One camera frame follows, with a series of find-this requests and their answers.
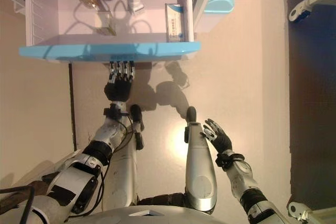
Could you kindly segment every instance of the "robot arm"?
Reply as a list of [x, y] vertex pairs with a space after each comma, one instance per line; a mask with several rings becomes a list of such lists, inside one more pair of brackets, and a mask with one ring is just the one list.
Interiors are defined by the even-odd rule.
[[[123, 130], [118, 120], [106, 115], [103, 126], [82, 153], [65, 161], [52, 180], [46, 195], [35, 196], [27, 224], [63, 223], [70, 215], [84, 212], [98, 185], [98, 177], [107, 166], [112, 153], [122, 142]], [[1, 215], [3, 223], [19, 223], [26, 201]]]
[[210, 127], [204, 125], [206, 137], [218, 151], [216, 164], [226, 172], [232, 194], [244, 208], [248, 221], [251, 224], [289, 223], [276, 206], [267, 200], [253, 179], [252, 169], [244, 160], [242, 154], [232, 151], [230, 138], [223, 129], [213, 120], [205, 121]]

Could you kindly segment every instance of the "black band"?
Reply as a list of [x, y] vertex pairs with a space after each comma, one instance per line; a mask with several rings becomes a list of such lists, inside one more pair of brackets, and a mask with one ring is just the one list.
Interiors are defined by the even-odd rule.
[[46, 218], [39, 211], [37, 211], [36, 209], [33, 209], [32, 212], [34, 214], [36, 214], [41, 219], [41, 221], [43, 222], [43, 224], [48, 224]]
[[234, 161], [242, 161], [244, 160], [244, 156], [242, 154], [234, 153], [231, 156], [228, 156], [227, 154], [218, 153], [216, 164], [217, 166], [223, 168], [223, 170], [226, 172], [232, 165]]
[[275, 212], [274, 212], [273, 209], [267, 209], [255, 218], [253, 218], [252, 215], [249, 215], [248, 216], [248, 221], [250, 222], [250, 224], [258, 224], [259, 222], [262, 222], [263, 220], [265, 220], [266, 218], [268, 218], [268, 217], [270, 217], [274, 214], [275, 214]]
[[104, 109], [104, 115], [114, 120], [120, 120], [122, 117], [121, 109], [114, 103], [111, 103], [109, 108]]
[[96, 178], [99, 176], [99, 174], [101, 173], [101, 167], [99, 165], [96, 165], [94, 168], [86, 165], [86, 164], [82, 164], [80, 162], [75, 162], [72, 164], [72, 166], [76, 169], [82, 170], [83, 172], [89, 173], [94, 175]]
[[65, 207], [70, 204], [76, 194], [66, 188], [54, 185], [47, 196], [57, 200], [60, 206]]
[[112, 157], [112, 149], [108, 144], [92, 140], [90, 144], [84, 149], [84, 154], [98, 159], [104, 166], [107, 165]]
[[[158, 195], [152, 198], [146, 198], [138, 201], [137, 205], [160, 205], [160, 206], [177, 206], [195, 209], [189, 202], [186, 194], [176, 193], [176, 194], [164, 194]], [[211, 215], [215, 209], [215, 206], [207, 211], [201, 211], [208, 215]]]
[[248, 189], [240, 198], [240, 204], [243, 206], [246, 213], [250, 208], [258, 202], [267, 200], [263, 193], [258, 189]]

